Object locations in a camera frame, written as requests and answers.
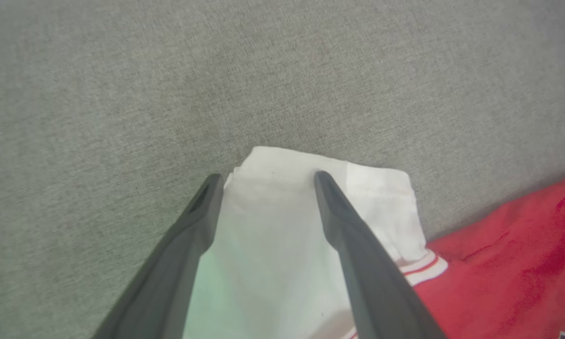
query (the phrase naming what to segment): gray textured background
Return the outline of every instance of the gray textured background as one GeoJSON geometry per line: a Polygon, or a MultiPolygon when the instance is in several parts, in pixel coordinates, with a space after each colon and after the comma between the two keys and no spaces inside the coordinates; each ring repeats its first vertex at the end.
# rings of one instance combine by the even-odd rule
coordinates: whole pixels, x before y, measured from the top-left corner
{"type": "Polygon", "coordinates": [[[467,225],[565,177],[565,0],[0,0],[0,339],[88,337],[254,145],[467,225]]]}

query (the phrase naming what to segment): red cloth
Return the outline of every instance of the red cloth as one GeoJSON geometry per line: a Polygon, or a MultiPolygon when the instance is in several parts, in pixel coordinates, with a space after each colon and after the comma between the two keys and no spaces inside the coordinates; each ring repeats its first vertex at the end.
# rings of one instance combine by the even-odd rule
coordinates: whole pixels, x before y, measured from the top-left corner
{"type": "Polygon", "coordinates": [[[565,332],[565,180],[428,247],[450,266],[415,289],[449,339],[565,332]]]}

